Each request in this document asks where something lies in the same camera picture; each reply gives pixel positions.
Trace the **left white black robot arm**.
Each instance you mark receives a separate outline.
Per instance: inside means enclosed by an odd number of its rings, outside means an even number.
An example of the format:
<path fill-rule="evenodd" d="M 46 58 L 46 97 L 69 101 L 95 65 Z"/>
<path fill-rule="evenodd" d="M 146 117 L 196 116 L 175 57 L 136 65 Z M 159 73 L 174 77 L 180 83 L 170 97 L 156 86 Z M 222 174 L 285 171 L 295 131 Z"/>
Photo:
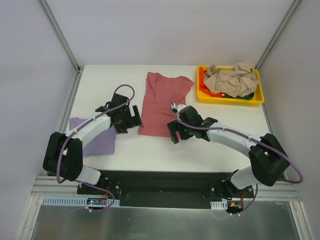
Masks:
<path fill-rule="evenodd" d="M 45 171 L 56 175 L 59 181 L 87 183 L 94 194 L 105 191 L 106 183 L 102 173 L 83 163 L 83 150 L 95 137 L 111 130 L 113 134 L 126 134 L 128 129 L 142 127 L 137 105 L 130 110 L 130 99 L 115 93 L 111 101 L 98 107 L 91 118 L 60 133 L 50 135 L 42 167 Z"/>

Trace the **pink red t shirt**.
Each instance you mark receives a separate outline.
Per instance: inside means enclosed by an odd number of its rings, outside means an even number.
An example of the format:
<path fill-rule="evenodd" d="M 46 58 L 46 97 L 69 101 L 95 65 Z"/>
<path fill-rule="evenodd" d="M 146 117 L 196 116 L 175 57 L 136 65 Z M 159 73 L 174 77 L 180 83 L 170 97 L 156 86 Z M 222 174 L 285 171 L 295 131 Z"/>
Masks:
<path fill-rule="evenodd" d="M 138 134 L 169 138 L 167 124 L 175 119 L 171 103 L 184 105 L 193 85 L 185 76 L 165 77 L 158 72 L 148 72 L 141 113 L 143 127 L 138 129 Z"/>

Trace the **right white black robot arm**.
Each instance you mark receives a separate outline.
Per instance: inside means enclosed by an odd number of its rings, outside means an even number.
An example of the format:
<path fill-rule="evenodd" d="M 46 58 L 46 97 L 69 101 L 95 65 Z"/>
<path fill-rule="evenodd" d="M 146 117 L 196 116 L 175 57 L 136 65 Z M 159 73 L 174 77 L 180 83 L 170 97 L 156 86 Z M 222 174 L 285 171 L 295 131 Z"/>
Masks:
<path fill-rule="evenodd" d="M 167 127 L 174 144 L 196 137 L 227 146 L 249 158 L 248 167 L 236 169 L 215 188 L 221 198 L 230 200 L 256 184 L 272 187 L 290 165 L 279 141 L 270 133 L 258 136 L 237 131 L 212 117 L 202 118 L 191 105 L 171 103 L 170 111 L 175 120 Z"/>

